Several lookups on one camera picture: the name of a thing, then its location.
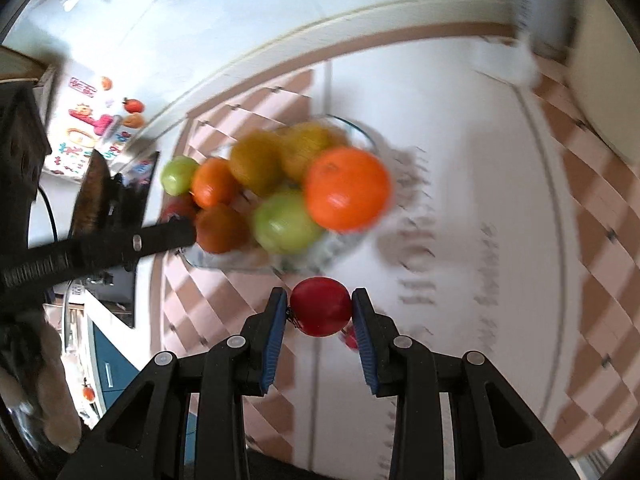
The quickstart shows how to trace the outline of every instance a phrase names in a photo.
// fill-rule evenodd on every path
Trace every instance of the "glass bowl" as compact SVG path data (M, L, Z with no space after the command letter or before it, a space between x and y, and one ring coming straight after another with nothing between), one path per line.
M351 146L374 155L378 154L371 136L345 119L325 115L312 117L309 120L337 128L345 135ZM211 155L228 158L231 146L230 142ZM248 212L256 201L245 193L233 206L240 212ZM180 253L188 264L201 269L217 269L225 272L274 272L278 275L285 273L317 275L323 274L324 269L336 259L353 251L365 236L366 232L338 234L327 231L316 243L300 254L269 254L253 239L242 249L225 254L207 253L198 244L183 248Z

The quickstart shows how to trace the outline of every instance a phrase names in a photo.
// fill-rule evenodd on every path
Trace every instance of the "black cable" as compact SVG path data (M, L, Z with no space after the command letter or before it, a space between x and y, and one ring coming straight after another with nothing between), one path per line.
M49 203L49 197L42 189L42 186L38 186L38 191L42 195L42 199L44 200L44 205L47 206L47 212L49 213L49 221L51 222L51 230L53 231L53 241L58 241L58 230L56 229L56 221L53 218L53 211L51 210L51 204Z

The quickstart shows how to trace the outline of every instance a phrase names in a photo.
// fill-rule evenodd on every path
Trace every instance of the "cabinet door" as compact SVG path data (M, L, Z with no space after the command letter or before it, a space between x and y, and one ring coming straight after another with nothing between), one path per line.
M104 390L102 392L102 396L104 397L104 405L107 407L107 410L113 406L113 403L120 396L123 390Z
M186 431L187 434L196 432L197 420L198 420L198 417L196 415L193 415L193 413L189 414L189 417L187 418L187 431Z
M188 433L184 439L184 463L190 464L196 460L196 434Z
M95 360L104 392L124 390L138 370L118 351L100 329L94 325Z

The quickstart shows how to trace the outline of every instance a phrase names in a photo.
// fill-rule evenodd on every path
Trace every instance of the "sticker on wall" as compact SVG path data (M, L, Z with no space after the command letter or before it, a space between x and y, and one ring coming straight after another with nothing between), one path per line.
M94 127L94 134L102 136L106 129L113 123L113 116L102 114L99 119L92 117L93 110L84 103L77 104L75 108L69 110L69 115L83 123L90 124Z
M75 91L80 92L81 94L86 95L87 97L94 97L97 89L94 86L91 86L84 81L80 81L78 78L72 77L69 79L69 87L73 88Z
M47 127L49 143L58 149L46 158L45 170L81 180L93 149L111 162L145 126L145 104L118 98L129 91L75 61L67 61L62 73Z
M68 128L66 130L66 135L70 142L79 144L84 148L94 148L96 145L96 140L94 139L94 137L84 130L79 130L78 128Z

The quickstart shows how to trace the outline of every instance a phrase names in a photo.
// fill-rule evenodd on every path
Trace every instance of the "fridge magnet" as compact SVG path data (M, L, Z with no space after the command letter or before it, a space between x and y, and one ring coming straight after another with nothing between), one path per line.
M113 81L109 79L107 76L102 76L100 78L100 84L102 85L102 89L105 92L108 92L113 88Z
M66 136L70 142L79 144L84 148L92 148L96 144L95 139L90 134L77 128L68 128Z
M80 155L82 148L79 146L67 146L65 142L60 144L60 153L63 155Z
M137 130L145 125L145 118L139 112L134 112L126 116L122 121L122 126Z
M94 119L92 113L93 110L91 110L91 107L84 103L80 103L76 105L76 108L69 110L70 116L93 126L94 134L101 137L110 124L113 123L113 117L108 114L103 114L99 119Z
M122 124L122 117L120 115L114 115L112 118L111 124L105 130L102 138L106 141L107 139L111 139L116 134L118 128Z
M142 101L137 99L127 99L126 97L122 100L122 107L128 114L141 114L145 111L145 105Z
M97 92L97 89L95 89L95 87L85 83L84 81L80 81L75 77L69 79L69 86L75 91L86 95L87 97L94 97L95 93Z
M116 142L127 142L128 139L130 139L131 134L129 132L120 132L117 136L116 136Z

